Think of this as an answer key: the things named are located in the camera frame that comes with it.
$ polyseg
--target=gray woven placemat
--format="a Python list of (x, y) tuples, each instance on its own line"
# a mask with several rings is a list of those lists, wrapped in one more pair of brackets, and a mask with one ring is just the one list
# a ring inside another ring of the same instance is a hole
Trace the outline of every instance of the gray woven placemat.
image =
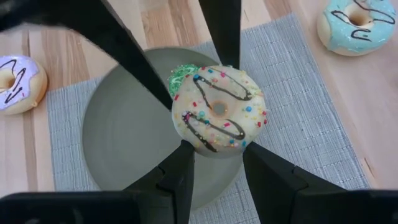
[[(218, 58), (213, 43), (194, 47)], [(346, 189), (368, 188), (300, 25), (291, 14), (242, 33), (242, 65), (266, 96), (269, 123), (256, 142)], [(83, 110), (100, 79), (47, 95), (56, 190), (97, 190), (79, 150)], [(259, 223), (244, 173), (194, 223)]]

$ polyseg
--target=white frosted donut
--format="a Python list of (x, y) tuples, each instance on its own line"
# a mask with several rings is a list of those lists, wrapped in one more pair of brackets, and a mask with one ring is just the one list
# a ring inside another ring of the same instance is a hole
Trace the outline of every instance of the white frosted donut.
[(0, 113), (18, 114), (36, 107), (45, 95), (47, 75), (23, 55), (0, 57)]
[(240, 155), (267, 123), (264, 95), (244, 71), (202, 67), (187, 75), (174, 96), (172, 118), (197, 153), (213, 158)]

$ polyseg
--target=plate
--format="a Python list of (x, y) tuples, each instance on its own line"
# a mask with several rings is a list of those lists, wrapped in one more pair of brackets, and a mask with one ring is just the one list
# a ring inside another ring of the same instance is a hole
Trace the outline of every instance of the plate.
[[(217, 65), (182, 48), (150, 49), (145, 55), (164, 83), (178, 65)], [(180, 145), (170, 112), (121, 66), (91, 96), (82, 127), (83, 157), (101, 190), (122, 190), (148, 173)], [(192, 210), (219, 197), (234, 182), (242, 157), (210, 159), (195, 154)]]

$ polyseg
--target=light blue icing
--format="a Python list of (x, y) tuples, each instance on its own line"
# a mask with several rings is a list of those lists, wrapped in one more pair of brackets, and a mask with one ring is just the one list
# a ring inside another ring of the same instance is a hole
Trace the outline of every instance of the light blue icing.
[(334, 16), (332, 12), (334, 11), (337, 16), (340, 16), (342, 19), (345, 16), (341, 13), (336, 13), (336, 11), (344, 12), (345, 8), (350, 4), (354, 3), (354, 0), (331, 0), (328, 7), (324, 10), (324, 14), (329, 21), (331, 37), (329, 40), (328, 49), (335, 50), (338, 48), (344, 48), (352, 52), (361, 53), (367, 50), (373, 50), (381, 47), (385, 44), (392, 36), (394, 32), (395, 19), (396, 19), (396, 11), (392, 4), (388, 0), (366, 0), (367, 7), (369, 9), (375, 9), (377, 11), (370, 11), (369, 15), (373, 19), (382, 19), (385, 21), (389, 21), (394, 24), (390, 24), (383, 21), (374, 21), (374, 25), (366, 31), (358, 31), (355, 32), (354, 36), (361, 37), (368, 40), (363, 39), (355, 39), (351, 37), (351, 34), (358, 29), (359, 27), (353, 26), (351, 24), (347, 24), (338, 17)]

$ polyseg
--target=wooden surface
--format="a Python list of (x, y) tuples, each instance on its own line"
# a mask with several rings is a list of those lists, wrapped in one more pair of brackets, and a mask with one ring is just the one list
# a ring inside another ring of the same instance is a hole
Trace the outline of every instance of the wooden surface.
[[(110, 0), (143, 49), (191, 46), (210, 40), (198, 0)], [(373, 187), (398, 188), (398, 34), (361, 58), (340, 57), (322, 47), (316, 16), (326, 0), (243, 0), (242, 28), (291, 12), (300, 19), (346, 132)], [(35, 27), (0, 34), (0, 54), (29, 55), (40, 62), (54, 90), (100, 77), (116, 64), (78, 34)], [(0, 116), (0, 196), (53, 190), (45, 100), (34, 110)]]

